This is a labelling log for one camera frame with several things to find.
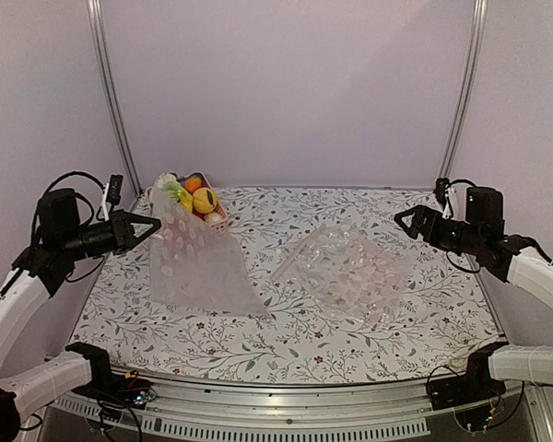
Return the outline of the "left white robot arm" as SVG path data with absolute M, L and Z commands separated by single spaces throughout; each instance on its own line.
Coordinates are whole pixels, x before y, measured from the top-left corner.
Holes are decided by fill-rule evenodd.
M 100 189 L 100 208 L 80 219 L 78 202 L 86 198 L 53 181 L 36 204 L 29 245 L 13 261 L 0 288 L 0 372 L 18 337 L 63 284 L 73 284 L 76 263 L 124 254 L 157 233 L 155 217 L 119 208 L 123 178 L 101 182 L 87 172 L 78 177 Z M 88 343 L 71 343 L 53 359 L 10 378 L 0 376 L 0 441 L 26 431 L 24 422 L 67 392 L 104 404 L 104 415 L 118 410 L 134 414 L 156 397 L 150 381 L 136 372 L 112 372 L 109 353 Z

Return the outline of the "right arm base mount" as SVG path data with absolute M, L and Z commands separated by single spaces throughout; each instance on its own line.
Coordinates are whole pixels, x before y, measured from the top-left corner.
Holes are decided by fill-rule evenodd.
M 496 422 L 506 385 L 482 375 L 459 374 L 443 365 L 429 373 L 425 390 L 433 411 L 456 411 L 457 423 L 473 432 Z

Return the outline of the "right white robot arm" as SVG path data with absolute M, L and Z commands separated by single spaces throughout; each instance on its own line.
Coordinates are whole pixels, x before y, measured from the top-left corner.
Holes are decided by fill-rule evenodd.
M 417 205 L 395 215 L 395 223 L 412 239 L 431 247 L 475 258 L 480 268 L 503 283 L 531 294 L 553 310 L 553 259 L 529 237 L 504 232 L 503 195 L 469 181 L 465 217 L 454 217 L 453 182 L 436 182 L 442 210 Z M 427 383 L 434 409 L 483 401 L 505 392 L 505 381 L 553 386 L 553 346 L 487 344 L 467 357 L 464 374 Z

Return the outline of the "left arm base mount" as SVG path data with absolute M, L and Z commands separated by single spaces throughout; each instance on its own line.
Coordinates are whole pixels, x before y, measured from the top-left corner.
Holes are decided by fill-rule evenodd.
M 144 410 L 157 397 L 153 383 L 142 378 L 138 370 L 124 374 L 112 373 L 107 383 L 91 381 L 88 385 L 73 389 L 76 395 L 104 402 L 116 408 Z

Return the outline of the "pink dotted zip bag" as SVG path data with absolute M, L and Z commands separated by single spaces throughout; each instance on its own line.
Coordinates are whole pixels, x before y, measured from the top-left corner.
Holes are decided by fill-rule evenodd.
M 187 212 L 161 189 L 150 194 L 161 221 L 149 239 L 150 296 L 158 303 L 233 315 L 264 315 L 238 241 Z

